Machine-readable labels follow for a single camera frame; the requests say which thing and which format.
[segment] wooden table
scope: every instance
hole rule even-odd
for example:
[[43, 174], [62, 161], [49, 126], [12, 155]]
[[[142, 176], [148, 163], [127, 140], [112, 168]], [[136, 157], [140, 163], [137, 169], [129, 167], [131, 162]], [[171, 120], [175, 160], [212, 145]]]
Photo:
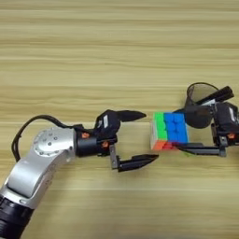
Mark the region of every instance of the wooden table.
[[[127, 159], [148, 152], [153, 112], [181, 107], [192, 82], [230, 85], [239, 105], [238, 10], [236, 0], [1, 1], [1, 182], [13, 136], [37, 114], [90, 126], [107, 108], [146, 112], [120, 129]], [[49, 126], [29, 128], [22, 155]], [[211, 141], [209, 129], [190, 135]], [[237, 239], [238, 152], [163, 152], [123, 174], [109, 158], [78, 159], [56, 174], [22, 238]]]

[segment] rubik's cube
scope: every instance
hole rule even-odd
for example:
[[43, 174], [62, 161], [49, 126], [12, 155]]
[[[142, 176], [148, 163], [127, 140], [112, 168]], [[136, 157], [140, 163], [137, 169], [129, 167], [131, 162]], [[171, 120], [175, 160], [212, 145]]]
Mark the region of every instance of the rubik's cube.
[[151, 124], [151, 149], [173, 149], [189, 142], [184, 114], [155, 113]]

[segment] blue cube face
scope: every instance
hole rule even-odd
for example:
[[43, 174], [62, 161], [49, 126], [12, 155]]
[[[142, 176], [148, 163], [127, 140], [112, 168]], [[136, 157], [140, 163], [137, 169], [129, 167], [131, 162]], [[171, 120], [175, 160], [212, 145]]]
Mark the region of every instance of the blue cube face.
[[180, 134], [185, 133], [187, 131], [185, 123], [177, 123], [176, 124], [176, 131]]
[[184, 114], [164, 113], [164, 122], [170, 142], [180, 144], [189, 142]]
[[166, 122], [166, 130], [168, 132], [175, 131], [176, 125], [173, 122]]

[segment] silver robotic arm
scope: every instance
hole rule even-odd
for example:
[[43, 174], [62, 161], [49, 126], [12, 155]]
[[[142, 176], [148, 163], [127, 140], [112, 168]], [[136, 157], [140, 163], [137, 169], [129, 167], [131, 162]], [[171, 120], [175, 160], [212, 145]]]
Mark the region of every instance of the silver robotic arm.
[[[19, 239], [34, 210], [41, 202], [54, 173], [61, 165], [75, 157], [110, 155], [112, 169], [119, 172], [141, 168], [158, 158], [158, 155], [136, 155], [121, 161], [116, 154], [117, 132], [121, 121], [138, 120], [145, 114], [137, 111], [107, 110], [100, 115], [93, 129], [83, 125], [67, 126], [51, 116], [36, 116], [28, 120], [12, 142], [17, 161], [0, 189], [0, 238]], [[21, 158], [19, 139], [33, 120], [49, 120], [57, 127], [40, 132], [28, 152]]]
[[56, 127], [40, 132], [29, 153], [12, 169], [0, 195], [36, 209], [56, 169], [76, 157], [76, 139], [74, 129]]

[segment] robotic arm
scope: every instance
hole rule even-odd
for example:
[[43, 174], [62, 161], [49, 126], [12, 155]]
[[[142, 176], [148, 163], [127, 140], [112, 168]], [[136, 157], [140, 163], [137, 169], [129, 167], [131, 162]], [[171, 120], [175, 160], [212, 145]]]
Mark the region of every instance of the robotic arm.
[[[158, 158], [158, 155], [145, 154], [121, 161], [116, 154], [120, 122], [138, 120], [144, 116], [137, 111], [107, 110], [89, 130], [84, 129], [83, 125], [64, 125], [50, 116], [37, 116], [26, 122], [12, 143], [17, 164], [0, 190], [0, 238], [21, 237], [57, 168], [75, 157], [110, 155], [112, 169], [119, 172], [141, 168]], [[38, 119], [49, 120], [57, 127], [40, 132], [28, 154], [21, 158], [18, 150], [21, 133], [30, 122]]]
[[187, 124], [193, 128], [202, 129], [211, 124], [214, 146], [188, 143], [176, 147], [191, 154], [226, 157], [227, 147], [239, 145], [238, 107], [225, 102], [233, 96], [227, 86], [192, 104], [188, 99], [186, 106], [177, 112], [184, 113]]

